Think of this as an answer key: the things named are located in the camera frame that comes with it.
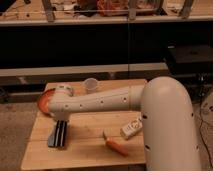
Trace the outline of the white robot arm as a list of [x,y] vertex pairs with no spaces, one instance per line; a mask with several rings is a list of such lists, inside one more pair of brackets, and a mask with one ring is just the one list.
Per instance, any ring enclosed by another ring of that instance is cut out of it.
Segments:
[[58,85],[48,109],[56,120],[73,113],[137,111],[141,114],[147,171],[202,171],[193,105],[176,79],[156,77],[144,85],[128,85],[81,96]]

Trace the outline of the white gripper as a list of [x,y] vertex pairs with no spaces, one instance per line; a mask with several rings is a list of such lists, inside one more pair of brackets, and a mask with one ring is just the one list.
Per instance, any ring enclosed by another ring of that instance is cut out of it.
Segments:
[[66,139],[66,131],[67,131],[67,122],[69,121],[69,114],[51,114],[51,117],[53,118],[54,121],[57,121],[57,124],[55,126],[55,133],[54,133],[54,143],[53,146],[57,147],[58,143],[58,135],[60,131],[60,121],[61,122],[61,139],[60,139],[60,147],[65,146],[65,139]]

